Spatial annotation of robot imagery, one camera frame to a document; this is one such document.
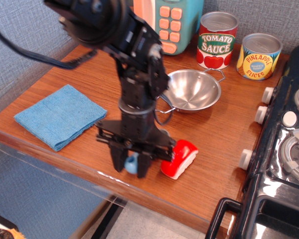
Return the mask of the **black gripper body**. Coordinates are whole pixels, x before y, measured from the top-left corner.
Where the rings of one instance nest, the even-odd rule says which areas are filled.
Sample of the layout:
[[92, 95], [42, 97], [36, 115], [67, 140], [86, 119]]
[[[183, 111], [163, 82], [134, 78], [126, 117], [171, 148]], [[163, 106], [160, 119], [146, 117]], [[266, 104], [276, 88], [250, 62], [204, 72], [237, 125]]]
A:
[[146, 140], [158, 129], [155, 125], [154, 110], [127, 113], [122, 111], [120, 120], [99, 120], [97, 140], [108, 144], [120, 144], [128, 151], [134, 142]]

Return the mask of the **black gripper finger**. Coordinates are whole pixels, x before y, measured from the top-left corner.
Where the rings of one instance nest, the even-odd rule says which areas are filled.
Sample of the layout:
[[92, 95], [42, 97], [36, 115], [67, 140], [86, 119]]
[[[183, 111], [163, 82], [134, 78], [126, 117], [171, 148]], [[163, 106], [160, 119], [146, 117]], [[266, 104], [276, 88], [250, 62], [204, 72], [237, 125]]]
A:
[[109, 148], [114, 169], [121, 172], [128, 157], [128, 150], [120, 144], [110, 144]]
[[148, 172], [151, 165], [152, 156], [146, 154], [140, 154], [138, 156], [138, 178], [144, 178]]

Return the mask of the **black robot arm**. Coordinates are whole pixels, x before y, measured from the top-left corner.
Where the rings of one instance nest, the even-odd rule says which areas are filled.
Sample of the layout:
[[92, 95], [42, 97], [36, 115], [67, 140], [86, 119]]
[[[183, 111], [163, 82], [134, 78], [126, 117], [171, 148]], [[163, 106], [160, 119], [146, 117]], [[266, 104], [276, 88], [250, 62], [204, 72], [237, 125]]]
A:
[[114, 168], [121, 171], [130, 151], [139, 154], [137, 175], [146, 176], [154, 159], [171, 161], [175, 141], [156, 126], [156, 103], [168, 88], [158, 34], [123, 0], [47, 0], [79, 44], [108, 53], [121, 84], [120, 120], [96, 123]]

